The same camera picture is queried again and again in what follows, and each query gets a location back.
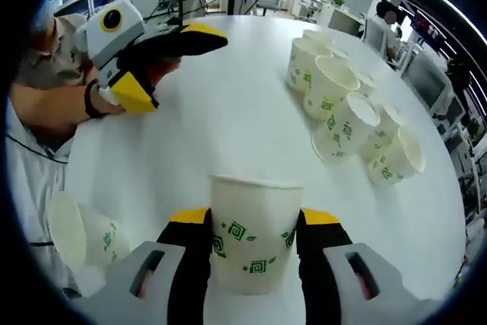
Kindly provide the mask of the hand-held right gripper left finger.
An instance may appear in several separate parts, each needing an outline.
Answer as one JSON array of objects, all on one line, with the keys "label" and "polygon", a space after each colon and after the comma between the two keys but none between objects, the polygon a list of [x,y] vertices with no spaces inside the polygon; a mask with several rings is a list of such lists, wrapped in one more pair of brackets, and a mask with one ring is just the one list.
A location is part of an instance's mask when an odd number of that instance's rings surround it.
[{"label": "hand-held right gripper left finger", "polygon": [[107,267],[81,311],[92,324],[201,324],[211,252],[210,209],[178,212],[156,241]]}]

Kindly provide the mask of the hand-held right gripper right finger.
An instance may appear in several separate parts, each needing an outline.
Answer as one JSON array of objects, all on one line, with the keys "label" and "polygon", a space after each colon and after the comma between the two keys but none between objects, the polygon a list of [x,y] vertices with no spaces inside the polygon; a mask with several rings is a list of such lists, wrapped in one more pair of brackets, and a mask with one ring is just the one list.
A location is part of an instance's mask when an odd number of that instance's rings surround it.
[{"label": "hand-held right gripper right finger", "polygon": [[430,300],[328,212],[302,208],[295,233],[308,324],[419,324],[431,313]]}]

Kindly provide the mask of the person's left hand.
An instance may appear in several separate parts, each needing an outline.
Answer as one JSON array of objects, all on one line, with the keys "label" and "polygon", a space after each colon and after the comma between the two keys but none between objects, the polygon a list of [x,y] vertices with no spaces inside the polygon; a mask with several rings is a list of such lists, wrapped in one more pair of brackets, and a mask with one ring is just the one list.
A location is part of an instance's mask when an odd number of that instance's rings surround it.
[{"label": "person's left hand", "polygon": [[[145,63],[145,74],[147,79],[151,82],[152,87],[156,87],[161,79],[177,70],[180,66],[181,58],[163,58],[155,61]],[[106,101],[96,87],[92,87],[90,91],[90,99],[93,108],[102,114],[118,115],[125,112],[125,109],[120,105],[113,105]]]}]

